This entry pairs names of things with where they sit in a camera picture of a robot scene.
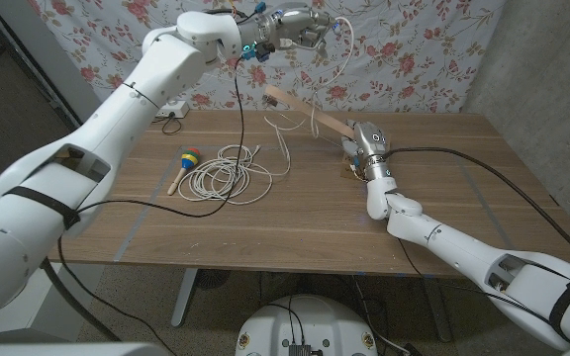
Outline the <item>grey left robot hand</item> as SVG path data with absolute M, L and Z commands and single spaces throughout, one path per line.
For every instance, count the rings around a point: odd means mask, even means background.
M 326 57 L 325 35 L 338 23 L 327 12 L 316 11 L 302 2 L 290 2 L 269 9 L 257 5 L 254 13 L 237 25 L 244 57 L 265 61 L 277 50 L 296 48 Z

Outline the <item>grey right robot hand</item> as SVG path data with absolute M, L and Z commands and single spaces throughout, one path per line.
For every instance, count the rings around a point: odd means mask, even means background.
M 341 138 L 344 152 L 353 158 L 356 169 L 363 179 L 372 181 L 391 177 L 391 172 L 383 155 L 387 152 L 387 139 L 383 132 L 370 122 L 347 120 L 353 129 L 353 138 Z

